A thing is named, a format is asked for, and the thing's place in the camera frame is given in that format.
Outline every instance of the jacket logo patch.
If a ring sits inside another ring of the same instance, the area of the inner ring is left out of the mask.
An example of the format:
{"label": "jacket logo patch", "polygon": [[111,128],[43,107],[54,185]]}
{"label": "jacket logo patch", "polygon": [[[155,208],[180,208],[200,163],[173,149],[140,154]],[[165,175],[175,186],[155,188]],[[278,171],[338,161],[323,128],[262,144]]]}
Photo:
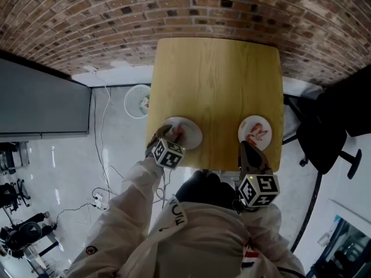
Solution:
{"label": "jacket logo patch", "polygon": [[[174,221],[175,221],[176,226],[184,223],[185,222],[185,220],[184,220],[184,214],[181,211],[178,211],[177,212],[175,210],[178,207],[178,204],[176,203],[176,201],[175,200],[172,200],[169,203],[169,206],[171,207],[171,211],[172,211],[172,214],[174,216]],[[167,227],[167,228],[161,228],[161,229],[159,229],[159,231],[162,232],[165,229],[169,229],[169,227]]]}
{"label": "jacket logo patch", "polygon": [[85,250],[86,254],[92,255],[98,251],[97,247],[95,246],[88,246]]}

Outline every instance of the plate with food image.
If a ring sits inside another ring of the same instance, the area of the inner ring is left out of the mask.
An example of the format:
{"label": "plate with food image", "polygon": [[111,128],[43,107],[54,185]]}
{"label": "plate with food image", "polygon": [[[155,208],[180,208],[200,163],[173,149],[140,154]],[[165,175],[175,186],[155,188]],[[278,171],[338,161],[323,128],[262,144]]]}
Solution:
{"label": "plate with food image", "polygon": [[194,149],[202,142],[202,132],[200,128],[193,121],[187,118],[175,116],[165,120],[162,125],[172,126],[172,128],[168,132],[168,135],[181,135],[178,144],[180,144],[186,150]]}
{"label": "plate with food image", "polygon": [[251,115],[245,118],[238,128],[238,140],[247,141],[265,150],[272,140],[272,128],[268,121],[258,115]]}

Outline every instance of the small round plate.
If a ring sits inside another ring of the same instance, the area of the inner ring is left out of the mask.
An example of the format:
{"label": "small round plate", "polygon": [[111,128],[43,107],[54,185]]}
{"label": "small round plate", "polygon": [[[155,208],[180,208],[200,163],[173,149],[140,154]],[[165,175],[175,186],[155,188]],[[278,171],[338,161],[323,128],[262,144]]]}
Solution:
{"label": "small round plate", "polygon": [[[255,130],[254,133],[252,133],[252,130],[257,123],[261,124],[261,129]],[[272,140],[271,125],[268,123],[268,121],[265,118],[259,115],[251,115],[245,118],[242,121],[242,123],[239,125],[238,127],[239,142],[247,141],[248,139],[246,138],[246,136],[249,134],[250,134],[250,139],[253,141],[252,144],[256,143],[255,146],[258,147],[258,149],[260,149],[261,151],[265,150]]]}
{"label": "small round plate", "polygon": [[163,126],[171,125],[171,132],[175,131],[179,126],[184,131],[184,137],[181,141],[181,146],[186,150],[194,149],[201,144],[202,132],[200,128],[187,118],[173,117],[168,118],[162,124]]}

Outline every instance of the jacket sleeve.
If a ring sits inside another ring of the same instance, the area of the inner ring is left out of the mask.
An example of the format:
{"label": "jacket sleeve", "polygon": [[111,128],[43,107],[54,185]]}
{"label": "jacket sleeve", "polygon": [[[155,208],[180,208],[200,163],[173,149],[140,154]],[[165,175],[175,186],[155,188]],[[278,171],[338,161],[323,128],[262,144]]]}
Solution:
{"label": "jacket sleeve", "polygon": [[86,241],[86,247],[68,270],[67,278],[108,278],[145,239],[150,225],[154,191],[163,170],[153,158],[138,162],[125,177],[129,188],[109,202]]}
{"label": "jacket sleeve", "polygon": [[279,234],[281,212],[270,204],[256,212],[242,214],[243,223],[250,233],[252,246],[264,254],[283,277],[304,277],[299,259],[288,249],[289,242]]}

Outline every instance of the black strap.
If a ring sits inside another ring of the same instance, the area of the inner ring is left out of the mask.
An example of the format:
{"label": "black strap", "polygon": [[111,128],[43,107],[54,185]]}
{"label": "black strap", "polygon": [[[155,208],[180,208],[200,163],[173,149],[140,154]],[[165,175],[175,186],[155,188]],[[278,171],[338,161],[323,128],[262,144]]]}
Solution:
{"label": "black strap", "polygon": [[292,274],[292,275],[295,275],[295,276],[297,276],[297,277],[299,277],[299,278],[305,278],[304,275],[302,275],[302,274],[300,274],[300,273],[298,273],[298,272],[296,272],[296,271],[294,271],[294,270],[289,270],[289,269],[280,268],[280,267],[277,267],[277,269],[278,269],[280,272],[287,272],[287,273],[290,273],[290,274]]}

